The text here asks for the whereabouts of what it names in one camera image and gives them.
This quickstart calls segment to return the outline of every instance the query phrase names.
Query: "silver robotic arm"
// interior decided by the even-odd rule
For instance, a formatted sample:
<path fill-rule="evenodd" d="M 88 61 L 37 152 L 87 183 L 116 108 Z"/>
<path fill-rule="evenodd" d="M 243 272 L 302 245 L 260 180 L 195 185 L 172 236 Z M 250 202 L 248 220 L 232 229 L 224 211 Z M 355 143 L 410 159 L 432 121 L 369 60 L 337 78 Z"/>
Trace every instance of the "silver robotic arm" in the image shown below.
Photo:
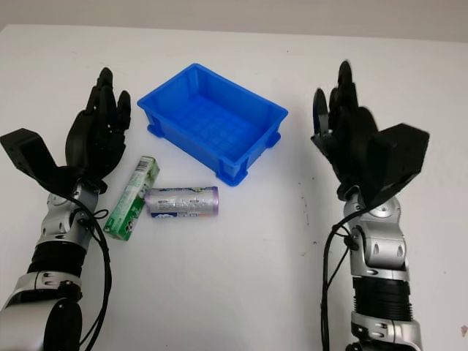
<path fill-rule="evenodd" d="M 88 337 L 86 351 L 94 346 L 112 285 L 107 242 L 94 211 L 107 190 L 102 179 L 123 155 L 129 123 L 130 95 L 122 91 L 116 103 L 112 72 L 104 68 L 68 133 L 66 166 L 56 165 L 35 132 L 18 129 L 0 137 L 16 168 L 50 193 L 31 264 L 0 311 L 0 351 L 78 351 Z M 80 276 L 91 238 L 104 258 L 104 294 L 80 341 Z"/>
<path fill-rule="evenodd" d="M 73 197 L 90 211 L 97 206 L 97 192 L 83 184 Z M 54 194 L 49 194 L 48 209 L 28 273 L 0 311 L 1 351 L 70 350 L 80 341 L 80 275 L 91 240 L 90 219 L 75 203 Z"/>
<path fill-rule="evenodd" d="M 346 202 L 344 215 L 362 209 L 359 195 Z M 412 318 L 407 248 L 399 227 L 396 197 L 351 219 L 351 274 L 355 311 L 351 331 L 359 339 L 347 351 L 422 351 L 419 323 Z"/>
<path fill-rule="evenodd" d="M 351 331 L 358 342 L 347 351 L 422 351 L 420 328 L 412 318 L 407 248 L 399 227 L 396 194 L 421 172 L 429 134 L 399 124 L 379 131 L 374 117 L 358 104 L 351 67 L 343 62 L 338 86 L 330 94 L 317 89 L 312 141 L 332 164 L 346 202 L 345 217 L 325 243 L 321 331 L 329 351 L 328 252 L 340 227 L 349 227 L 355 311 Z"/>

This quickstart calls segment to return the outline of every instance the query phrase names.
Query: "blue plastic bin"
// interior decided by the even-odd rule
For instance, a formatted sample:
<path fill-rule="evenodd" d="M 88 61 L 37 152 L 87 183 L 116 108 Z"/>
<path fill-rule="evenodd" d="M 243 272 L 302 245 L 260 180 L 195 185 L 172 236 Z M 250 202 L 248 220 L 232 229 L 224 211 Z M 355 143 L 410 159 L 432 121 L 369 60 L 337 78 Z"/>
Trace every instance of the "blue plastic bin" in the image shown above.
<path fill-rule="evenodd" d="M 165 137 L 211 168 L 218 178 L 238 185 L 247 169 L 281 135 L 287 110 L 192 64 L 138 101 L 148 130 Z"/>

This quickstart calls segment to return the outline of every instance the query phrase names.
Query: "white table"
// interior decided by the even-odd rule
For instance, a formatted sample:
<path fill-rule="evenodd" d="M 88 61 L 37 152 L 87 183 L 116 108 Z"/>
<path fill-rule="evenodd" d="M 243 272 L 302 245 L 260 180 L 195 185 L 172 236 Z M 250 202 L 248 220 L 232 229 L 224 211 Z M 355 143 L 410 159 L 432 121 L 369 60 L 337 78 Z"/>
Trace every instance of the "white table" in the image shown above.
<path fill-rule="evenodd" d="M 315 89 L 329 92 L 349 59 L 362 105 L 380 128 L 405 122 L 431 133 L 423 173 L 399 196 L 412 274 L 412 303 L 425 350 L 468 340 L 468 45 L 393 39 L 236 34 L 74 26 L 8 26 L 0 33 L 0 134 L 43 136 L 59 164 L 65 139 L 99 71 L 132 96 L 127 149 L 106 178 L 99 208 L 113 208 L 137 159 L 156 157 L 157 186 L 218 186 L 213 219 L 151 219 L 129 242 L 109 240 L 114 276 L 96 350 L 321 350 L 322 251 L 342 217 L 338 182 L 310 141 Z M 231 188 L 146 131 L 137 99 L 199 62 L 286 107 L 282 139 Z M 26 272 L 47 193 L 0 151 L 0 303 Z M 331 265 L 341 256 L 332 246 Z M 102 296 L 102 256 L 83 267 L 83 329 Z M 332 350 L 350 333 L 349 264 L 330 295 Z"/>

